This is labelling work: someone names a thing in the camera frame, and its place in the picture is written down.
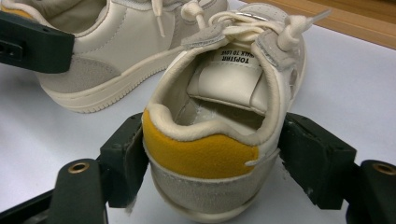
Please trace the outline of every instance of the rubber sole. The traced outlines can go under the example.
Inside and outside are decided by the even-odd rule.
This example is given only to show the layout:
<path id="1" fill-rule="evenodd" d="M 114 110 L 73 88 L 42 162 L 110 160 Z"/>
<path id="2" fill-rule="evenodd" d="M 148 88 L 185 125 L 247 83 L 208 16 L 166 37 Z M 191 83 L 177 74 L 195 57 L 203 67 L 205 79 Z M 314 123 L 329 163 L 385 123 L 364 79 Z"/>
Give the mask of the rubber sole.
<path id="1" fill-rule="evenodd" d="M 179 47 L 150 56 L 130 67 L 120 76 L 85 91 L 59 93 L 45 86 L 42 88 L 57 104 L 69 110 L 78 113 L 96 112 L 113 105 L 144 80 L 165 70 L 181 51 L 182 48 Z"/>
<path id="2" fill-rule="evenodd" d="M 190 209 L 187 209 L 183 206 L 180 206 L 179 204 L 173 202 L 161 189 L 160 186 L 158 186 L 157 181 L 155 180 L 155 177 L 153 174 L 151 174 L 154 186 L 157 189 L 157 191 L 160 193 L 160 195 L 163 197 L 166 203 L 168 203 L 175 211 L 177 211 L 179 214 L 181 214 L 183 217 L 186 217 L 190 220 L 200 222 L 200 223 L 220 223 L 227 221 L 233 217 L 238 216 L 242 212 L 244 212 L 246 209 L 248 209 L 251 204 L 254 202 L 254 200 L 257 198 L 256 196 L 258 195 L 258 192 L 253 195 L 247 202 L 242 204 L 241 206 L 228 211 L 224 213 L 218 213 L 218 214 L 208 214 L 208 213 L 200 213 L 196 211 L 192 211 Z"/>

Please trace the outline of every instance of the tongue label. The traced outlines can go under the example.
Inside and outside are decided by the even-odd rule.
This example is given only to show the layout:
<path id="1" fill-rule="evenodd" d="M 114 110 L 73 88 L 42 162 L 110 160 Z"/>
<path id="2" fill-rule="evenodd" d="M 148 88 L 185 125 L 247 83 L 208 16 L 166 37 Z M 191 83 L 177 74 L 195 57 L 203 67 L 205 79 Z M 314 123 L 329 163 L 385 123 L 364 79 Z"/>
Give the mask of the tongue label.
<path id="1" fill-rule="evenodd" d="M 259 65 L 253 54 L 241 49 L 220 49 L 216 52 L 213 62 Z"/>

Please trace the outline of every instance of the yellow heel patch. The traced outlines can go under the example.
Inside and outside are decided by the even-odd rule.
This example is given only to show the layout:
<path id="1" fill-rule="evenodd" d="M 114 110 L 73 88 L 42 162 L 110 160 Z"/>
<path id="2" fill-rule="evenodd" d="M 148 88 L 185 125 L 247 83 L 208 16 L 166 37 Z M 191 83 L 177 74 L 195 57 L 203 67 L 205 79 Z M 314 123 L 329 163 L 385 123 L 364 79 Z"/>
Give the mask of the yellow heel patch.
<path id="1" fill-rule="evenodd" d="M 224 134 L 180 142 L 159 132 L 149 112 L 143 114 L 143 133 L 150 156 L 164 168 L 197 178 L 228 178 L 249 173 L 247 161 L 259 157 L 257 147 L 244 145 Z"/>

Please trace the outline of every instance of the shoe lining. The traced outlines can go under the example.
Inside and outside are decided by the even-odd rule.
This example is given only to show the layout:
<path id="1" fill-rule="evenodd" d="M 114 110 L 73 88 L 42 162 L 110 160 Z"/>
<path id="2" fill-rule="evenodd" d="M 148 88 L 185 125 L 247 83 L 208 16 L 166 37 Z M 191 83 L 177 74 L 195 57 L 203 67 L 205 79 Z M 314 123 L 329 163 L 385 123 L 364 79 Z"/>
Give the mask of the shoe lining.
<path id="1" fill-rule="evenodd" d="M 210 120 L 220 120 L 239 133 L 248 135 L 255 133 L 262 126 L 264 117 L 229 105 L 191 99 L 178 114 L 176 123 L 189 126 Z"/>

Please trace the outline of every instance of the gray suede overlay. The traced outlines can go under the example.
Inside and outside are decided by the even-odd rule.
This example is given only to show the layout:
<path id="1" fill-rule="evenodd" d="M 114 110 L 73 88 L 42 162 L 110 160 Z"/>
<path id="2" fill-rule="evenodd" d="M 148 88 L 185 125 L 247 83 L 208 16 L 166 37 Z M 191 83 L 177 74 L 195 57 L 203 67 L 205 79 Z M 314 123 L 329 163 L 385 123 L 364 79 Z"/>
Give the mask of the gray suede overlay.
<path id="1" fill-rule="evenodd" d="M 273 30 L 266 30 L 256 39 L 257 46 L 268 61 L 279 71 L 291 67 L 296 63 L 296 51 L 283 51 L 277 45 L 278 34 Z"/>
<path id="2" fill-rule="evenodd" d="M 93 59 L 72 57 L 69 71 L 61 74 L 36 73 L 40 84 L 59 93 L 85 91 L 120 75 L 115 67 Z"/>
<path id="3" fill-rule="evenodd" d="M 219 214 L 251 200 L 262 187 L 275 160 L 258 164 L 248 175 L 225 179 L 200 179 L 177 175 L 151 160 L 151 172 L 168 199 L 188 210 Z"/>

